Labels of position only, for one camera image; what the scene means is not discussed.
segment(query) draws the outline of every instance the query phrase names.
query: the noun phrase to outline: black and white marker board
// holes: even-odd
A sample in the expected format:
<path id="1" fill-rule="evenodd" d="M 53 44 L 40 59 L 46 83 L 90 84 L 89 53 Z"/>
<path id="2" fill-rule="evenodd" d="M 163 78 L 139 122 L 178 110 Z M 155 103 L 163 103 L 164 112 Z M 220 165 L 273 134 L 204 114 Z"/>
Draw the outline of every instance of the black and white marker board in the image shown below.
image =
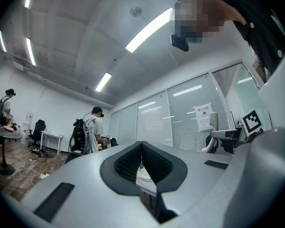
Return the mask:
<path id="1" fill-rule="evenodd" d="M 243 117 L 241 117 L 241 120 L 247 136 L 260 131 L 262 128 L 261 120 L 254 109 L 250 110 Z"/>

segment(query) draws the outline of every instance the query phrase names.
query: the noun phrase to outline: wooden floor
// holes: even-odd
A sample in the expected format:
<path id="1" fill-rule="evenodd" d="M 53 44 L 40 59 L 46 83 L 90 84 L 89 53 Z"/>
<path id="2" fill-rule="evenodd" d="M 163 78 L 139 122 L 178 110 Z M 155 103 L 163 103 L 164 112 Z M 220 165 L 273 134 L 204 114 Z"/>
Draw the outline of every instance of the wooden floor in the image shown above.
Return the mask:
<path id="1" fill-rule="evenodd" d="M 20 143 L 20 140 L 17 140 L 15 142 L 14 140 L 9 142 L 8 140 L 5 141 L 5 156 L 6 156 L 6 162 L 7 164 L 12 165 L 15 169 L 21 167 L 24 165 L 25 168 L 32 168 L 35 171 L 39 173 L 47 172 L 49 174 L 52 173 L 52 169 L 50 167 L 50 164 L 53 162 L 51 166 L 54 171 L 58 170 L 67 159 L 66 153 L 60 153 L 59 156 L 57 156 L 57 151 L 46 149 L 48 153 L 53 153 L 55 156 L 49 159 L 43 159 L 39 158 L 37 154 L 33 154 L 29 151 L 29 148 L 27 146 L 24 146 Z M 39 161 L 36 162 L 29 162 L 29 159 L 37 159 Z M 0 163 L 2 163 L 2 149 L 0 148 Z M 21 174 L 23 176 L 32 176 L 34 174 L 33 171 L 30 170 L 23 170 L 21 171 Z M 16 179 L 20 179 L 21 176 L 18 174 L 15 174 Z M 27 193 L 31 188 L 33 188 L 33 184 L 36 185 L 39 181 L 41 181 L 39 176 L 32 178 L 29 177 L 23 177 L 21 180 L 15 180 L 13 176 L 3 176 L 0 175 L 0 190 L 3 190 L 5 193 L 9 194 L 13 198 L 15 198 L 18 201 L 21 201 L 24 195 L 21 193 Z"/>

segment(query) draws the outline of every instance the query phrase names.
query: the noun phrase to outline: black shirt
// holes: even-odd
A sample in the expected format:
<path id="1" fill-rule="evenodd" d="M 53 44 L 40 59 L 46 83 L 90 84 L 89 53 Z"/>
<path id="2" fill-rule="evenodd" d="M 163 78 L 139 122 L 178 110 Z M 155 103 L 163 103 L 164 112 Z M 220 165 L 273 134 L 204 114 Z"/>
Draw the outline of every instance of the black shirt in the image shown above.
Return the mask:
<path id="1" fill-rule="evenodd" d="M 247 24 L 234 21 L 244 40 L 272 74 L 285 53 L 285 30 L 264 0 L 223 0 L 234 7 Z"/>

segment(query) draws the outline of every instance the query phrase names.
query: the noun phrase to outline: person wearing headset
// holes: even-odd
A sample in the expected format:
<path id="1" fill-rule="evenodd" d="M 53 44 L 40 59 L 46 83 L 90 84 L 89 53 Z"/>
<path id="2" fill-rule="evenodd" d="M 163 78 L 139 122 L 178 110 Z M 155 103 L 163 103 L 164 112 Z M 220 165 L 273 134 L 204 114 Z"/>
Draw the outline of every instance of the person wearing headset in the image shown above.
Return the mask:
<path id="1" fill-rule="evenodd" d="M 15 91 L 13 89 L 8 89 L 5 91 L 5 96 L 0 100 L 3 103 L 3 108 L 0 110 L 0 124 L 6 125 L 7 120 L 6 117 L 8 113 L 10 113 L 10 99 L 16 95 Z M 2 147 L 2 143 L 4 141 L 4 138 L 0 137 L 0 147 Z"/>
<path id="2" fill-rule="evenodd" d="M 171 14 L 175 30 L 171 43 L 188 51 L 188 42 L 200 43 L 232 21 L 262 66 L 273 74 L 285 55 L 283 10 L 285 6 L 276 0 L 177 0 Z M 275 11 L 281 12 L 280 18 Z"/>
<path id="3" fill-rule="evenodd" d="M 100 136 L 104 133 L 103 120 L 100 119 L 103 116 L 103 110 L 99 106 L 95 106 L 92 114 L 84 118 L 84 130 L 88 141 L 87 153 L 98 152 L 97 142 L 110 143 L 110 140 Z"/>

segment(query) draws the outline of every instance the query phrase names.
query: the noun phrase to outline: black camera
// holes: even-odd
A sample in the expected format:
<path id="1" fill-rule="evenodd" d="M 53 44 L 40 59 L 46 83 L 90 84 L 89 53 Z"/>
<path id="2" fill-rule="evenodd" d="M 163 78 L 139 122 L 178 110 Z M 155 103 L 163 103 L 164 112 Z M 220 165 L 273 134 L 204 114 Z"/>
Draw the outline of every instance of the black camera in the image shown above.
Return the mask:
<path id="1" fill-rule="evenodd" d="M 170 35 L 171 44 L 182 50 L 182 51 L 189 51 L 189 45 L 186 38 L 179 37 L 177 34 Z"/>

